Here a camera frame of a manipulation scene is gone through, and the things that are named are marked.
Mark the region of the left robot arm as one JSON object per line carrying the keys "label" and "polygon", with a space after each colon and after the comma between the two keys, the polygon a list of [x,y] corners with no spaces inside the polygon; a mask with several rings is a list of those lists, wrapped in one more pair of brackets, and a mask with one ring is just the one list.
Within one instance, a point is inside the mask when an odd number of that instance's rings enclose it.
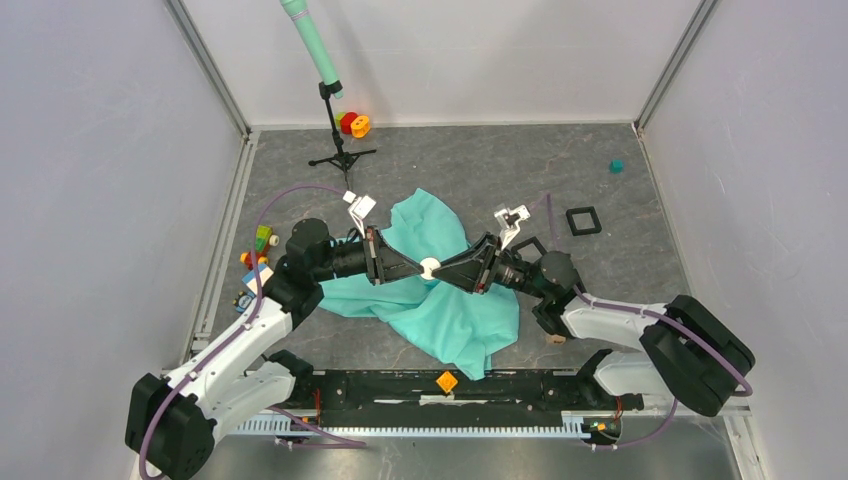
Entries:
{"label": "left robot arm", "polygon": [[285,254],[259,280],[244,314],[207,348],[165,376],[148,373],[133,386],[125,443],[139,455],[143,479],[189,479],[216,443],[253,415],[285,402],[306,405],[313,379],[278,361],[247,368],[290,334],[323,298],[322,282],[363,274],[374,285],[431,277],[436,260],[415,261],[392,248],[380,231],[364,227],[358,240],[331,237],[324,221],[298,222]]}

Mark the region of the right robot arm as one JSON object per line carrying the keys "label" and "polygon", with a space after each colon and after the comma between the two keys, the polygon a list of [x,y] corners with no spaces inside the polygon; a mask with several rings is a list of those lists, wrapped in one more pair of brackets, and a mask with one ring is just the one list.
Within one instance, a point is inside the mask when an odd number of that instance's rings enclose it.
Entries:
{"label": "right robot arm", "polygon": [[587,292],[569,254],[541,250],[534,261],[492,234],[430,267],[433,278],[473,294],[494,285],[538,299],[532,313],[548,334],[624,347],[602,356],[577,382],[580,400],[602,408],[616,396],[657,395],[707,417],[750,397],[752,351],[696,298],[667,303],[605,300]]}

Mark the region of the mint green garment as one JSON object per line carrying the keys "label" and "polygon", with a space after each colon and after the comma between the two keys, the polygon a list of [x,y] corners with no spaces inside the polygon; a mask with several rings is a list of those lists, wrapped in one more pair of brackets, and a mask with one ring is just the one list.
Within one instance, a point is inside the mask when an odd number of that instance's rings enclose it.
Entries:
{"label": "mint green garment", "polygon": [[[459,217],[440,199],[418,189],[390,210],[387,243],[420,261],[446,260],[469,242]],[[343,317],[376,317],[428,355],[480,380],[494,353],[519,336],[520,306],[513,291],[493,286],[472,295],[438,280],[409,277],[372,285],[365,275],[322,285],[322,309]]]}

